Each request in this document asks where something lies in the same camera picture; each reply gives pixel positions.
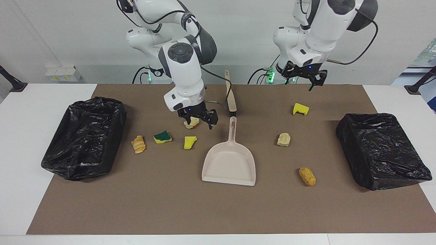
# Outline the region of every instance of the green scouring pad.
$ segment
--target green scouring pad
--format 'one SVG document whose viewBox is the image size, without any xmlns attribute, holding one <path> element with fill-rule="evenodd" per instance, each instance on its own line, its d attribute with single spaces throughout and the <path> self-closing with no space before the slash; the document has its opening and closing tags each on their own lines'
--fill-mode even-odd
<svg viewBox="0 0 436 245">
<path fill-rule="evenodd" d="M 153 138 L 154 142 L 156 142 L 157 144 L 163 144 L 165 142 L 173 141 L 173 138 L 171 138 L 171 135 L 167 131 L 156 134 Z"/>
</svg>

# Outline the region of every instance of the yellow green sponge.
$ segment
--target yellow green sponge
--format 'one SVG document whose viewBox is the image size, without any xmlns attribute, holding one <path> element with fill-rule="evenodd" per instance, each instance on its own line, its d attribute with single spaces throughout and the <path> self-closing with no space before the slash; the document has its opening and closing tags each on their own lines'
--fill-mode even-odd
<svg viewBox="0 0 436 245">
<path fill-rule="evenodd" d="M 195 136 L 185 136 L 185 150 L 190 150 L 194 145 L 195 141 L 197 141 L 197 137 Z"/>
<path fill-rule="evenodd" d="M 309 107 L 295 103 L 293 115 L 295 115 L 295 113 L 297 113 L 297 112 L 302 113 L 306 116 L 307 113 L 309 112 Z"/>
<path fill-rule="evenodd" d="M 165 142 L 173 141 L 173 138 L 171 138 L 171 135 L 167 131 L 163 131 L 160 134 L 156 134 L 153 136 L 154 142 L 157 144 L 163 144 Z"/>
</svg>

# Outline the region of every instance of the black stand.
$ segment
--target black stand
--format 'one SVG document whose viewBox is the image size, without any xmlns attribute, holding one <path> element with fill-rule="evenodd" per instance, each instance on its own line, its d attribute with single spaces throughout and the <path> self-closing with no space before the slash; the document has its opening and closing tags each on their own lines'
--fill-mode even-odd
<svg viewBox="0 0 436 245">
<path fill-rule="evenodd" d="M 414 85 L 405 85 L 404 88 L 411 95 L 421 95 L 418 91 L 419 88 L 424 85 L 424 83 L 429 80 L 432 76 L 436 75 L 436 66 L 433 67 L 427 74 L 425 74 L 419 81 L 417 81 Z"/>
<path fill-rule="evenodd" d="M 0 65 L 0 74 L 6 78 L 11 84 L 12 89 L 9 92 L 21 92 L 27 86 L 26 82 L 22 82 L 16 79 L 13 75 L 9 74 L 1 65 Z"/>
</svg>

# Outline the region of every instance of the dustpan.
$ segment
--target dustpan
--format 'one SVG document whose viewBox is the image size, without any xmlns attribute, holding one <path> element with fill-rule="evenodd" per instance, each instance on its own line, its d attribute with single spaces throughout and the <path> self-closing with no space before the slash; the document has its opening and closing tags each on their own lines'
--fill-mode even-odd
<svg viewBox="0 0 436 245">
<path fill-rule="evenodd" d="M 207 182 L 254 186 L 256 168 L 247 147 L 235 141 L 236 117 L 230 118 L 228 141 L 213 146 L 204 160 L 201 179 Z"/>
</svg>

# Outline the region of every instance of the dustpan handle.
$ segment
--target dustpan handle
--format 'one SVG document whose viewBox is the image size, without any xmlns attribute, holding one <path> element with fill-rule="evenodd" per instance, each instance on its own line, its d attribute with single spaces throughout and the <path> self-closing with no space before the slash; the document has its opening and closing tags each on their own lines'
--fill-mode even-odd
<svg viewBox="0 0 436 245">
<path fill-rule="evenodd" d="M 228 129 L 228 141 L 229 142 L 236 142 L 236 117 L 230 118 L 230 126 Z"/>
</svg>

